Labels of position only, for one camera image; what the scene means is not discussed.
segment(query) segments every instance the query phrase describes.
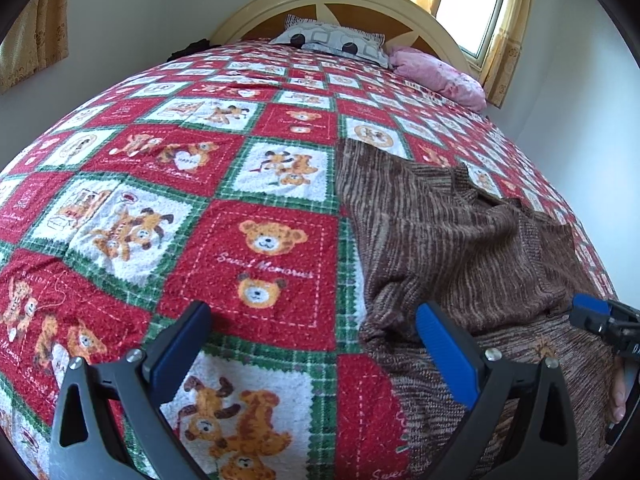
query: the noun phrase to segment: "bed headboard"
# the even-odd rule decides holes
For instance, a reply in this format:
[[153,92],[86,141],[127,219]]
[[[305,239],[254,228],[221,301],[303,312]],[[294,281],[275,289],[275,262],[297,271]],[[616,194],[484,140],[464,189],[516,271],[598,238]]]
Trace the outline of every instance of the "bed headboard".
[[276,38],[288,14],[386,36],[386,46],[412,46],[471,73],[456,41],[426,10],[409,0],[254,0],[231,16],[211,43]]

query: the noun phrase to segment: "screw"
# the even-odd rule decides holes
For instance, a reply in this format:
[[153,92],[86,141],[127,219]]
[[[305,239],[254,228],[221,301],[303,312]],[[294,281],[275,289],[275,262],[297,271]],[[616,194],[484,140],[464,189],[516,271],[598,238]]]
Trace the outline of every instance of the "screw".
[[488,348],[484,351],[484,356],[489,359],[489,361],[499,361],[502,359],[502,352],[497,348]]
[[143,355],[144,353],[140,348],[134,348],[133,350],[129,350],[127,352],[127,362],[135,363],[137,361],[140,361]]
[[81,366],[82,366],[81,357],[74,357],[73,359],[71,359],[71,362],[69,363],[69,368],[71,368],[72,370],[78,370],[78,368]]

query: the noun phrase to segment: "patchwork blanket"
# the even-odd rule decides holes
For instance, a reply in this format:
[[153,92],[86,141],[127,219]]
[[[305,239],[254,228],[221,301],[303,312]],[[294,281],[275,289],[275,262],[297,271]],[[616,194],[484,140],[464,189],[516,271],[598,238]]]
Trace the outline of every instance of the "patchwork blanket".
[[[336,145],[336,168],[364,271],[360,341],[399,396],[412,471],[423,472],[464,413],[415,330],[417,307],[433,300],[478,335],[481,348],[520,362],[560,361],[575,410],[580,477],[590,478],[609,450],[602,437],[613,355],[565,314],[575,294],[596,294],[571,229],[519,200],[485,194],[465,166],[415,164],[347,139]],[[492,466],[514,407],[503,413],[478,474]]]
[[598,293],[614,294],[569,206],[487,119],[288,46],[185,57],[88,101],[0,174],[0,426],[36,476],[70,356],[117,359],[200,299],[214,332],[162,412],[212,479],[410,478],[408,413],[357,339],[340,138],[465,164],[488,193],[570,225]]

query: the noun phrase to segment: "bed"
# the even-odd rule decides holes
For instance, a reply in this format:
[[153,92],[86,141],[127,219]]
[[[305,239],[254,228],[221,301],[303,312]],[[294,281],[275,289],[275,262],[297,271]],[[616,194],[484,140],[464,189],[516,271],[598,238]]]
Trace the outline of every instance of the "bed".
[[[614,296],[571,208],[494,124],[371,64],[268,44],[287,14],[383,32],[470,72],[407,0],[255,0],[213,34],[219,48],[124,80],[25,148],[0,175],[0,426],[38,478],[69,357],[117,359],[194,299],[214,333],[162,412],[211,478],[409,478],[404,414],[357,342],[366,310],[335,196],[339,137],[464,163],[487,192],[571,224],[578,259]],[[216,450],[220,436],[252,451]]]

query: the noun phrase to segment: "white wall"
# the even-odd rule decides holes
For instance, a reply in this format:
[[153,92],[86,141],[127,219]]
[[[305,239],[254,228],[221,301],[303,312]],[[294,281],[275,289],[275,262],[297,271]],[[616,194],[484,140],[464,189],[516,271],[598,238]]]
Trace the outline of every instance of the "white wall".
[[560,26],[558,9],[564,0],[533,0],[522,54],[500,109],[489,105],[486,113],[510,139],[522,131],[548,72]]
[[583,222],[622,301],[640,305],[640,68],[597,0],[564,0],[517,144]]
[[208,38],[250,0],[69,0],[69,57],[0,95],[0,168],[102,90]]

